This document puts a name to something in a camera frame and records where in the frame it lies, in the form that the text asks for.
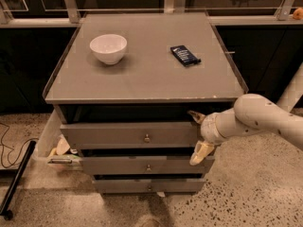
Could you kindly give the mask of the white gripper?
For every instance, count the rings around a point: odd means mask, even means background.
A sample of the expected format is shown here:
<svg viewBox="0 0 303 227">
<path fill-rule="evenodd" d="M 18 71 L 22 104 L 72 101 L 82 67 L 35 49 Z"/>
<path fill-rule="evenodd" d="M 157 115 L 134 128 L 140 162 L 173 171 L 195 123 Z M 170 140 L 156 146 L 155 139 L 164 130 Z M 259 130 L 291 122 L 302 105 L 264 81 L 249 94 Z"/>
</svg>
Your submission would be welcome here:
<svg viewBox="0 0 303 227">
<path fill-rule="evenodd" d="M 212 113 L 207 116 L 195 111 L 188 111 L 187 113 L 196 123 L 201 124 L 200 132 L 204 138 L 204 141 L 197 142 L 189 160 L 192 166 L 196 166 L 214 150 L 215 146 L 225 142 L 226 138 L 220 134 L 216 126 L 218 113 Z"/>
</svg>

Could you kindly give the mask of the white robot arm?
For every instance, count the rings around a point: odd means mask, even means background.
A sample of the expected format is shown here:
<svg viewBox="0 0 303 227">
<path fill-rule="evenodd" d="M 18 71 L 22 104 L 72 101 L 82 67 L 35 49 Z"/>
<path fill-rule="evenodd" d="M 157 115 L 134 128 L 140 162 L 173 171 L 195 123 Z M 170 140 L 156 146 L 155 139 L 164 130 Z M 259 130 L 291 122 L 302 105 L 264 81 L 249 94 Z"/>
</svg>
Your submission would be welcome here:
<svg viewBox="0 0 303 227">
<path fill-rule="evenodd" d="M 189 163 L 196 166 L 216 146 L 234 136 L 249 136 L 262 131 L 272 132 L 299 149 L 303 149 L 303 117 L 291 113 L 303 95 L 303 63 L 278 103 L 258 94 L 240 96 L 234 106 L 221 113 L 204 115 L 188 113 L 200 125 L 202 139 L 195 146 Z"/>
</svg>

